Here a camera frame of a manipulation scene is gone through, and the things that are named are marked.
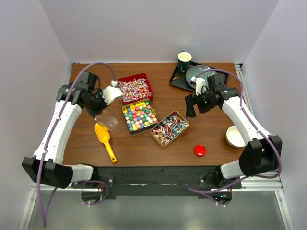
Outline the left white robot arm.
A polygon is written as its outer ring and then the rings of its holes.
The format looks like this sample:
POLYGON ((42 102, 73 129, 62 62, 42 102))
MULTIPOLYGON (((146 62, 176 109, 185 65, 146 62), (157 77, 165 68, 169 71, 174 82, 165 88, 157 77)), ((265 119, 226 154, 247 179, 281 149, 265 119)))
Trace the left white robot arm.
POLYGON ((96 118, 116 99, 122 97, 118 82, 104 89, 96 87, 98 76, 83 72, 75 81, 58 90, 55 110, 47 132, 32 157, 24 157, 22 167, 37 185, 65 189, 83 182, 94 188, 99 184, 98 167, 90 164, 63 165, 64 151, 72 128, 83 109, 96 118))

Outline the red tin swirl lollipops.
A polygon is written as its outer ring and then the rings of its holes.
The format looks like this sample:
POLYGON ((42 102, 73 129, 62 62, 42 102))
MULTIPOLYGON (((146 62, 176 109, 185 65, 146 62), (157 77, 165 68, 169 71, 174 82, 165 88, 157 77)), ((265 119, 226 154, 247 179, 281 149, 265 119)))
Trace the red tin swirl lollipops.
POLYGON ((118 79, 118 86, 123 92, 124 105, 137 102, 142 99, 154 99, 153 90, 145 73, 139 73, 118 79))

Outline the clear plastic jar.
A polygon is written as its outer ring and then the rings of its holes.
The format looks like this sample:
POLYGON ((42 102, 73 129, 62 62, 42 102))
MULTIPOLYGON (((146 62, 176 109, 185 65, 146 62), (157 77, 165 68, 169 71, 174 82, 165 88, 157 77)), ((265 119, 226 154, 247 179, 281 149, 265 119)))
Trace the clear plastic jar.
POLYGON ((102 127, 107 127, 113 131, 118 125, 117 119, 109 112, 103 111, 101 114, 94 117, 95 121, 102 127))

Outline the gold tin of lollipops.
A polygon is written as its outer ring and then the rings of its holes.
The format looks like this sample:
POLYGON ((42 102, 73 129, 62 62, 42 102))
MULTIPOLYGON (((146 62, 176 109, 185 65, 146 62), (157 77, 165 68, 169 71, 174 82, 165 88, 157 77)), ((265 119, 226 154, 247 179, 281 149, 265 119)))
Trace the gold tin of lollipops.
POLYGON ((188 127, 189 122, 180 113, 173 111, 158 122, 150 130, 150 134, 160 147, 166 148, 177 140, 188 127))

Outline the yellow plastic scoop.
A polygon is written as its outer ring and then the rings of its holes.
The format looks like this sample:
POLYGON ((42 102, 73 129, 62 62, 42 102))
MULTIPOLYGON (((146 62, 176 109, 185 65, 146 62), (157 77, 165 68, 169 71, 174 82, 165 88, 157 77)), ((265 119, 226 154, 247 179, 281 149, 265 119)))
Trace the yellow plastic scoop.
POLYGON ((109 156, 110 156, 110 159, 113 163, 116 163, 118 160, 113 152, 113 149, 111 147, 111 144, 110 144, 110 134, 109 134, 109 129, 104 126, 104 125, 101 125, 99 123, 96 123, 95 126, 94 126, 94 130, 95 130, 95 133, 96 133, 96 136, 98 138, 98 140, 104 144, 109 156))

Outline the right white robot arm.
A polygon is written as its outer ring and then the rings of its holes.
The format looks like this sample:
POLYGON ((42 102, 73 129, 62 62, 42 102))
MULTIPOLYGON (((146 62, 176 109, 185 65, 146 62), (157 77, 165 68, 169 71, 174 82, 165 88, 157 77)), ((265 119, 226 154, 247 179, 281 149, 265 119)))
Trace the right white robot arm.
POLYGON ((206 79, 199 74, 191 81, 195 85, 195 93, 185 97, 186 117, 196 116, 195 105, 201 114, 218 106, 232 120, 245 144, 238 160, 217 166, 209 173, 209 182, 225 188, 248 177, 262 178, 270 171, 276 171, 272 178, 278 177, 282 171, 282 140, 259 124, 243 101, 243 91, 228 88, 223 74, 206 79))

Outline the tin of star candies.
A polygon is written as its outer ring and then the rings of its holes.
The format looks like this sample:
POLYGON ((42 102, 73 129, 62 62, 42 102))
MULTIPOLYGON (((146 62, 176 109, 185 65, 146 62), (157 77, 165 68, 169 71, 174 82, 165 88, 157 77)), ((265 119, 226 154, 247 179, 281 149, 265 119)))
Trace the tin of star candies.
POLYGON ((121 111, 132 136, 150 130, 159 122, 150 99, 126 104, 122 106, 121 111))

